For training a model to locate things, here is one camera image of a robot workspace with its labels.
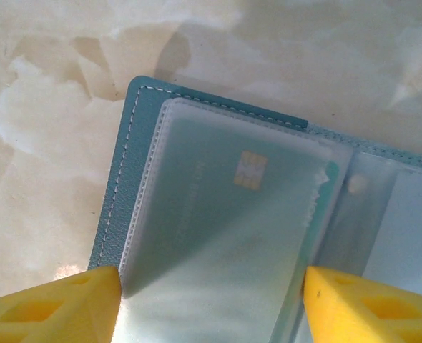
wallet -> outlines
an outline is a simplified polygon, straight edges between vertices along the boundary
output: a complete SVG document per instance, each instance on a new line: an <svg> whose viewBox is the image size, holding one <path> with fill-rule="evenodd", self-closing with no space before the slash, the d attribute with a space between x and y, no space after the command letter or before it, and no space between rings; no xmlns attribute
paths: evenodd
<svg viewBox="0 0 422 343"><path fill-rule="evenodd" d="M422 294L422 156L138 76L89 268L126 342L311 342L310 264Z"/></svg>

white stitching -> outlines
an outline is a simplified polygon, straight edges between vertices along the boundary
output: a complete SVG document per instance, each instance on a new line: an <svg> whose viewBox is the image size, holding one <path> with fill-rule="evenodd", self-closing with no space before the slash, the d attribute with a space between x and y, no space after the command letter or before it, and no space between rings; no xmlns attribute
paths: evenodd
<svg viewBox="0 0 422 343"><path fill-rule="evenodd" d="M315 134L316 136L322 136L323 138L326 138L326 139L334 139L334 140L339 139L341 143L351 145L353 148L356 148L356 149L359 148L361 149L361 151L371 150L372 154L389 158L394 161L401 161L402 163L410 164L410 162L406 162L406 160L411 161L413 159L413 157L405 156L402 153L398 152L398 150L391 151L389 150L391 148L385 148L384 146L368 146L365 142L360 143L359 141L356 141L355 139L343 138L342 136L339 136L338 134L333 133L333 132L321 133L321 132L315 131L314 129L307 129L307 133ZM422 167L421 166L422 160L418 159L417 162L419 164L418 166Z"/></svg>
<svg viewBox="0 0 422 343"><path fill-rule="evenodd" d="M127 147L128 147L128 141L130 139L130 133L132 132L132 124L133 124L134 112L135 112L135 110L136 110L136 108L138 106L139 97L141 95L140 94L141 93L141 89L152 89L152 90L155 90L155 91L163 91L165 93L174 94L174 95L180 96L182 98L193 99L195 101L200 101L200 102L202 102L204 104L211 104L211 105L214 105L214 106L222 107L224 109L231 109L233 111L237 111L237 112L240 112L240 113L248 114L248 115L251 115L251 116L258 116L260 118L264 118L264 119L267 119L267 120L270 120L270 121L276 121L279 124L284 124L284 125L288 125L288 126L294 126L294 127L299 128L299 129L304 129L303 126L297 125L297 124L292 124L290 121L282 121L280 119L274 119L271 116L264 116L262 114L256 114L256 113L253 113L253 112L248 112L248 111L245 111L243 109L236 109L235 107L227 106L227 105L224 105L224 104L218 104L217 102L210 102L208 100L202 100L202 99L199 99L197 97L191 97L190 95L183 95L183 94L180 94L180 93L169 91L168 89L163 89L163 88L158 88L158 87L152 87L152 86L141 86L140 88L138 88L137 97L134 100L134 106L133 106L133 109L132 109L132 115L130 116L130 122L129 122L129 126L128 126L128 132L127 132L127 135L125 137L124 151L122 152L122 160L120 161L119 171L117 172L116 186L114 187L114 191L113 191L113 194L112 194L111 207L109 208L108 219L106 220L106 227L104 228L104 235L103 235L102 244L101 244L101 247L100 247L100 252L99 252L99 256L98 256L97 266L100 266L100 264L102 262L104 245L106 243L106 238L107 238L108 229L109 229L109 223L111 222L111 218L112 218L112 211L114 209L114 204L116 202L116 194L117 194L117 190L119 188L119 180L120 180L120 177L122 175L122 167L124 165L124 160L125 160L125 157L127 155ZM140 189L141 194L144 191L144 187L145 186L146 186L146 180L143 180L142 181L142 185L141 185L141 189ZM136 206L138 206L138 208L135 209L135 211L136 210L139 210L139 204L135 205L135 208L136 208Z"/></svg>
<svg viewBox="0 0 422 343"><path fill-rule="evenodd" d="M130 116L130 123L128 125L128 132L127 132L127 135L125 137L124 151L122 152L122 160L120 161L119 171L117 172L116 186L114 187L114 191L113 191L113 194L112 194L111 207L109 208L108 219L106 220L106 227L104 228L104 235L103 235L102 245L100 247L100 252L99 252L99 256L98 256L97 266L99 266L102 263L102 256L103 256L103 251L104 251L104 244L106 243L106 237L108 235L109 223L111 222L111 218L112 218L112 210L114 209L114 204L116 202L116 194L117 194L117 190L119 188L119 180L120 180L120 177L122 175L122 167L124 166L125 156L127 155L127 147L128 147L128 141L130 139L130 133L132 132L132 124L133 124L133 118L134 118L134 110L137 108L137 105L138 105L138 99L139 99L139 93L140 93L140 91L141 91L141 89L138 88L137 98L134 100L134 107L133 107L133 110L132 110L132 115Z"/></svg>

clear plastic pocket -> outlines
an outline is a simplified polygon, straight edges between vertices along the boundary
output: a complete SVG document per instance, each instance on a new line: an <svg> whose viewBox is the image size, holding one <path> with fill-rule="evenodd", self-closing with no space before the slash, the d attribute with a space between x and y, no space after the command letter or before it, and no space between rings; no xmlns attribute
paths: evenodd
<svg viewBox="0 0 422 343"><path fill-rule="evenodd" d="M295 329L280 319L298 314L352 150L269 120L164 104L120 266L126 337L260 343Z"/></svg>

teal leather cover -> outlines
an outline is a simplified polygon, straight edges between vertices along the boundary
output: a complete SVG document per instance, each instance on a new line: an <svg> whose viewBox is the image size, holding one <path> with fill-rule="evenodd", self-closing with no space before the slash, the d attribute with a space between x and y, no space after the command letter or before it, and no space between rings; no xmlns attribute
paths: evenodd
<svg viewBox="0 0 422 343"><path fill-rule="evenodd" d="M128 88L89 269L100 265L119 266L160 109L164 101L177 97L248 117L256 116L266 122L347 144L356 151L422 167L420 155L339 134L294 116L138 76Z"/></svg>

white marble table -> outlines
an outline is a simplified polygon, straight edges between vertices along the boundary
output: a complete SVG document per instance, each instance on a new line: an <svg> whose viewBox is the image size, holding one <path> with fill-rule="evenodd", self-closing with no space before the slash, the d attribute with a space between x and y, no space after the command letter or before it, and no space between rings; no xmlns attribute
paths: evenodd
<svg viewBox="0 0 422 343"><path fill-rule="evenodd" d="M0 1L0 296L86 268L140 74L422 154L422 0Z"/></svg>

